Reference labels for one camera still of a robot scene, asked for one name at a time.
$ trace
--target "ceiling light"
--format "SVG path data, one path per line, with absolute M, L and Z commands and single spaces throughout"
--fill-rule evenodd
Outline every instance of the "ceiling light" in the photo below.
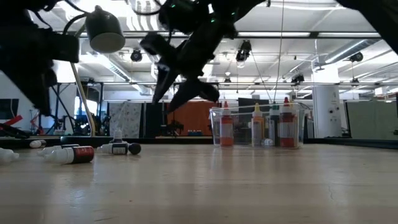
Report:
M 309 32 L 239 32 L 238 37 L 308 37 Z
M 305 11 L 334 11 L 334 10 L 344 10 L 344 9 L 346 9 L 343 6 L 336 6 L 336 7 L 303 7 L 303 6 L 287 6 L 287 5 L 281 5 L 281 4 L 271 4 L 271 7 L 293 9 L 293 10 L 305 10 Z
M 377 32 L 321 32 L 318 37 L 380 37 Z

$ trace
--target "spotlight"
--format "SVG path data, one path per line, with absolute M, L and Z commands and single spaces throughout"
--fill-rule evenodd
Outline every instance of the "spotlight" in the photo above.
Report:
M 133 62 L 140 62 L 142 60 L 141 49 L 134 49 L 130 58 Z
M 244 40 L 241 47 L 236 54 L 236 61 L 237 62 L 244 62 L 250 56 L 251 51 L 251 44 L 249 40 Z
M 295 85 L 298 85 L 299 83 L 304 82 L 304 75 L 303 74 L 298 74 L 292 77 L 291 83 L 295 83 Z
M 110 54 L 124 47 L 126 40 L 116 16 L 95 6 L 94 12 L 87 15 L 86 31 L 93 50 Z
M 359 83 L 359 80 L 357 78 L 353 78 L 351 81 L 349 81 L 350 83 L 352 83 L 353 85 L 351 85 L 352 87 L 357 87 L 359 85 L 355 85 L 356 83 Z
M 350 60 L 350 62 L 361 62 L 363 60 L 363 54 L 358 52 L 351 56 L 348 60 Z
M 231 81 L 231 78 L 225 78 L 224 82 L 225 83 L 231 83 L 232 81 Z

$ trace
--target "red label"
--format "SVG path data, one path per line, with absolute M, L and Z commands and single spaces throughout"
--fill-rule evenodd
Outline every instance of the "red label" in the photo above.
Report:
M 73 147 L 72 164 L 91 162 L 94 159 L 94 149 L 91 146 Z

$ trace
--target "white bottle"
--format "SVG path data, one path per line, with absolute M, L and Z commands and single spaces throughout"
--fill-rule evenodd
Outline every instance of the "white bottle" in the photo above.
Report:
M 0 164 L 7 164 L 16 161 L 18 158 L 19 154 L 15 153 L 13 150 L 0 148 Z
M 29 143 L 29 147 L 32 149 L 37 149 L 39 147 L 45 147 L 46 142 L 44 140 L 35 140 Z
M 44 159 L 57 164 L 87 163 L 94 159 L 94 149 L 91 146 L 67 147 L 52 151 Z
M 129 144 L 127 142 L 109 143 L 98 147 L 97 151 L 113 155 L 126 155 L 128 152 L 138 155 L 141 152 L 141 145 L 136 143 Z
M 66 147 L 77 147 L 77 146 L 79 146 L 79 145 L 78 144 L 70 144 L 70 145 L 62 145 L 62 146 L 45 147 L 43 150 L 37 152 L 37 155 L 44 157 L 45 155 L 50 154 L 54 150 L 63 149 Z

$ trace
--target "red bottle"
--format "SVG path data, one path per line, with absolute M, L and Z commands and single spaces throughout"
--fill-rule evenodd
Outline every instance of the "red bottle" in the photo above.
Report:
M 294 147 L 294 114 L 289 100 L 285 97 L 280 107 L 279 137 L 281 147 Z
M 220 146 L 230 147 L 234 145 L 234 129 L 233 129 L 233 119 L 231 117 L 231 112 L 228 109 L 228 103 L 225 101 L 224 109 L 221 114 L 220 121 Z

